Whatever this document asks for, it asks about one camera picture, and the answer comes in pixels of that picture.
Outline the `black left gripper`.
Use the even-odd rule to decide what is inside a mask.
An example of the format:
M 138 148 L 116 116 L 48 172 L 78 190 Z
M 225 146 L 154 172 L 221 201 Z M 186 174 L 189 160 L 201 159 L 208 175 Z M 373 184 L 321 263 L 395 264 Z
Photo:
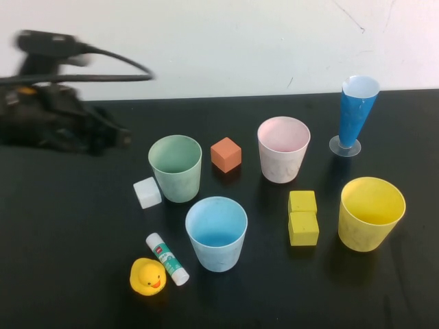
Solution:
M 132 134 L 119 129 L 100 106 L 85 106 L 83 115 L 61 115 L 51 123 L 51 147 L 76 154 L 100 155 L 109 148 L 128 148 Z

